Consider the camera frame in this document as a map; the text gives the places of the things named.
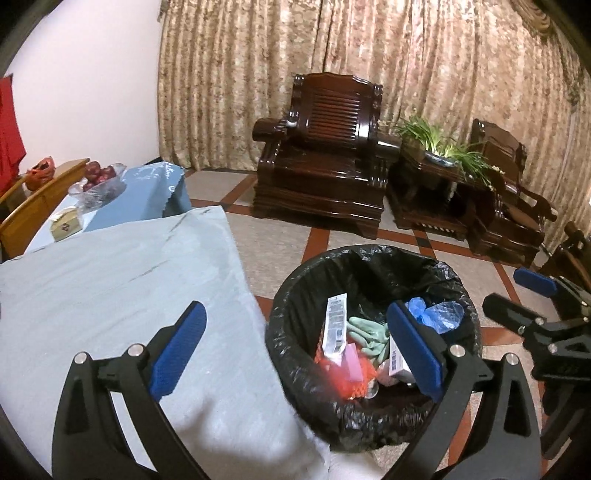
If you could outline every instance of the metal screw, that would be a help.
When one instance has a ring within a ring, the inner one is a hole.
[[[458,358],[466,355],[466,349],[462,345],[454,344],[449,348],[449,352]]]
[[[88,355],[86,354],[86,352],[78,352],[76,354],[76,356],[74,357],[74,363],[78,364],[78,365],[82,365],[84,362],[86,362],[87,358],[88,358]]]
[[[510,365],[517,365],[519,363],[519,357],[514,353],[508,353],[505,359]]]
[[[141,343],[134,343],[127,349],[129,356],[140,356],[144,351],[144,346]]]

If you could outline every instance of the red cloth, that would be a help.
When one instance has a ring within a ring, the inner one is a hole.
[[[18,164],[26,153],[14,114],[10,75],[0,79],[0,195],[14,183]]]

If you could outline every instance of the blue plastic bag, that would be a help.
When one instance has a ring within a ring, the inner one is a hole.
[[[456,301],[444,301],[427,308],[421,297],[414,297],[405,305],[418,323],[431,327],[440,335],[457,328],[464,316],[464,308]]]

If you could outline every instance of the wooden chair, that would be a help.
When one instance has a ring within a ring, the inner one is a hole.
[[[475,220],[468,233],[470,249],[491,251],[529,267],[544,240],[544,222],[556,220],[549,202],[521,185],[527,152],[509,132],[478,119],[472,124],[473,148],[500,172],[488,170],[494,192],[473,192]]]
[[[4,195],[0,197],[0,223],[2,223],[11,212],[27,199],[24,190],[25,177],[19,177]]]
[[[20,204],[0,225],[3,258],[22,255],[37,231],[67,194],[68,188],[84,176],[88,158],[56,169],[56,176]]]
[[[388,167],[400,142],[378,132],[382,86],[333,73],[296,75],[289,113],[257,120],[265,142],[255,187],[256,217],[280,210],[349,220],[375,239]]]
[[[568,238],[556,247],[540,273],[548,277],[563,276],[591,292],[591,243],[574,222],[567,222],[564,233]]]

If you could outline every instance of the black garbage bag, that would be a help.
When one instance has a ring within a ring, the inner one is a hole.
[[[357,245],[331,250],[296,268],[275,299],[265,335],[285,396],[335,450],[360,452],[409,442],[433,406],[406,384],[379,386],[371,400],[343,400],[314,363],[327,299],[347,293],[347,315],[385,322],[394,300],[422,297],[427,306],[455,300],[460,326],[442,335],[481,354],[478,314],[460,278],[444,262],[400,248]]]

